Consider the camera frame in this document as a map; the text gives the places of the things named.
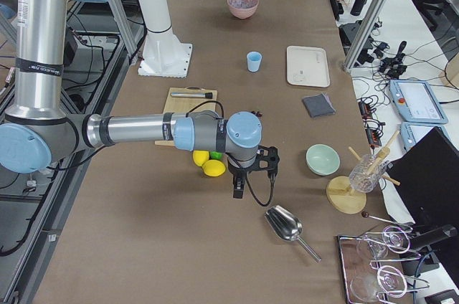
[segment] silver scoop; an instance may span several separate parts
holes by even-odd
[[[321,257],[318,256],[317,253],[300,237],[303,225],[297,217],[279,205],[268,209],[265,213],[265,217],[280,238],[289,242],[298,241],[316,262],[320,262],[322,260]]]

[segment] blue cup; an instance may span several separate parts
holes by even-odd
[[[251,72],[257,72],[260,69],[261,64],[261,53],[259,52],[249,52],[247,54],[247,68]]]

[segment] green bowl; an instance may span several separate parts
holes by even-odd
[[[339,168],[339,156],[330,146],[316,144],[306,151],[306,163],[317,175],[331,175]]]

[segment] white table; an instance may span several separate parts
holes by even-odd
[[[344,6],[344,14],[340,15],[338,24],[345,24],[355,22],[356,20],[363,19],[365,13],[370,5],[371,0],[368,0],[360,16],[350,15],[352,3]],[[422,17],[416,10],[411,0],[386,0],[384,7],[379,14],[382,21],[382,28],[379,29],[379,35],[373,33],[373,38],[378,41],[387,42],[391,47],[388,52],[397,53],[401,41],[406,41],[407,46],[404,49],[405,54],[412,54],[414,57],[405,57],[404,65],[408,65],[407,71],[401,76],[401,79],[411,77],[420,80],[429,80],[431,85],[441,85],[442,82],[439,75],[442,73],[436,67],[444,69],[448,60],[443,51],[440,49],[438,43],[430,33]],[[419,60],[428,60],[436,66],[429,65],[426,62],[419,62]],[[379,64],[379,60],[373,63],[375,69]],[[365,67],[354,68],[351,71],[351,76],[355,78],[354,90],[357,98],[362,96],[378,95],[381,99],[383,94],[374,89],[375,81],[372,80],[371,64],[365,64]],[[458,99],[459,92],[446,87],[432,86],[435,96],[439,101],[449,101]],[[450,139],[456,148],[459,147],[459,103],[451,103],[442,105],[445,114],[449,119],[449,123],[445,125]],[[391,135],[399,128],[399,124],[403,121],[393,104],[380,105],[377,108],[376,116],[378,120],[384,121],[384,135],[382,137],[382,145],[384,145]],[[404,155],[402,139],[398,138],[391,145],[391,153],[388,157],[389,160],[395,160]],[[404,207],[394,185],[387,183],[387,187],[383,192],[384,200],[388,213],[394,217],[398,222],[407,222],[412,220],[410,214]],[[430,288],[422,290],[417,296],[417,303],[425,303],[423,299],[425,296],[438,293],[447,289],[455,289],[459,293],[459,289],[455,286],[442,265],[439,269],[425,272],[422,278],[430,281]]]

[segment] yellow lemon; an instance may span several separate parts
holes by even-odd
[[[204,174],[211,177],[216,177],[222,175],[226,170],[226,167],[221,161],[218,161],[217,159],[211,159],[210,161],[204,163],[202,170],[204,170]]]
[[[197,166],[202,166],[209,160],[209,151],[193,151],[193,162]]]

